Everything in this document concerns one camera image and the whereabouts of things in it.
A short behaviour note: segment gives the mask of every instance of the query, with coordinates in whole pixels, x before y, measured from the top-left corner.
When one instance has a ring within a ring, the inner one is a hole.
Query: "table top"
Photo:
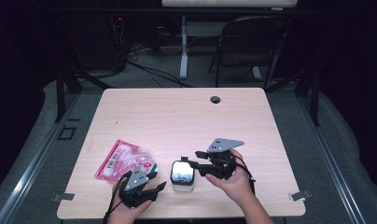
[[[219,97],[218,104],[211,102],[213,96]],[[270,216],[305,213],[302,201],[289,199],[299,188],[263,89],[109,89],[66,187],[65,193],[75,197],[61,202],[58,217],[104,216],[115,182],[98,180],[94,174],[118,139],[149,149],[159,169],[149,187],[167,181],[140,218],[242,217],[241,209],[198,171],[192,192],[173,190],[172,163],[181,156],[209,163],[197,159],[195,151],[205,151],[217,137],[244,141],[236,149],[255,177],[257,197]]]
[[[297,0],[162,0],[164,7],[295,7]]]

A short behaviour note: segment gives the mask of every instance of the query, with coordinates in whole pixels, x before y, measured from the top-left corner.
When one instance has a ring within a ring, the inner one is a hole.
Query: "plastic bag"
[[[122,175],[136,166],[139,166],[146,175],[157,172],[157,164],[148,149],[118,140],[95,173],[95,177],[118,181]]]

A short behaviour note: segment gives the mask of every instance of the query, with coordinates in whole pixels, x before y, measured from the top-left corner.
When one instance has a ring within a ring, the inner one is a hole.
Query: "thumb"
[[[209,174],[205,175],[205,178],[206,178],[209,182],[211,182],[211,184],[213,184],[214,186],[216,186],[216,187],[218,187],[218,188],[221,189],[221,185],[222,185],[222,183],[223,183],[223,180],[221,180],[221,179],[215,177],[214,175],[209,175]]]
[[[145,212],[148,209],[148,207],[151,205],[151,203],[152,203],[152,201],[150,201],[150,200],[145,201],[141,205],[135,207],[133,210],[139,216],[139,215],[141,215],[143,212]]]

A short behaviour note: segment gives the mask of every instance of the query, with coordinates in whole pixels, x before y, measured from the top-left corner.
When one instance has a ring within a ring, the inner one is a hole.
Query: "chair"
[[[222,67],[268,66],[264,80],[265,88],[272,68],[272,60],[278,42],[283,39],[288,22],[282,17],[241,17],[228,22],[220,35],[216,53],[208,73],[216,59],[216,87]]]

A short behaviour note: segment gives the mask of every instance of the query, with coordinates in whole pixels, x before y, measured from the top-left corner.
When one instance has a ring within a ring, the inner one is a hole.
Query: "table hole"
[[[218,103],[220,103],[220,97],[218,97],[218,96],[212,96],[211,97],[211,102],[213,103],[213,104],[218,104]]]

